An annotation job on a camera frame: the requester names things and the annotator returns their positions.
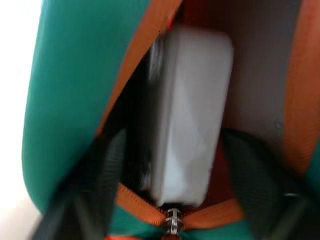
orange zipper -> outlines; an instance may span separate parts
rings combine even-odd
[[[147,224],[159,227],[166,219],[166,214],[161,208],[147,203],[121,183],[116,195],[116,204]],[[190,214],[184,214],[182,217],[183,230],[211,229],[242,219],[244,219],[244,214],[236,199],[230,199]]]

black object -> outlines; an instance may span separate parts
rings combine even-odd
[[[257,138],[223,131],[232,185],[257,239],[320,239],[320,201]]]
[[[103,240],[114,209],[126,148],[126,132],[98,136],[59,186],[33,240]]]

orange fabric lining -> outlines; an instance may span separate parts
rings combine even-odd
[[[151,0],[146,12],[132,38],[126,51],[118,79],[112,90],[102,116],[97,135],[101,133],[104,123],[114,107],[119,95],[127,84],[137,65],[146,54],[159,33],[163,31],[167,22],[172,19],[182,0]]]
[[[288,67],[284,154],[301,176],[320,133],[320,1],[302,1]]]

teal fabric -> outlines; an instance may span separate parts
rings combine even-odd
[[[135,236],[139,238],[149,238],[163,234],[161,228],[144,223],[127,213],[121,207],[116,206],[109,234],[112,236]]]
[[[44,0],[26,105],[22,167],[45,210],[90,144],[149,0]]]
[[[246,221],[238,221],[219,228],[192,230],[181,234],[187,240],[254,240]]]
[[[320,195],[320,140],[315,146],[308,171],[305,174],[305,181]]]

white wall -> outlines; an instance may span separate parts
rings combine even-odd
[[[0,239],[26,239],[39,218],[21,149],[40,10],[40,0],[0,0]]]

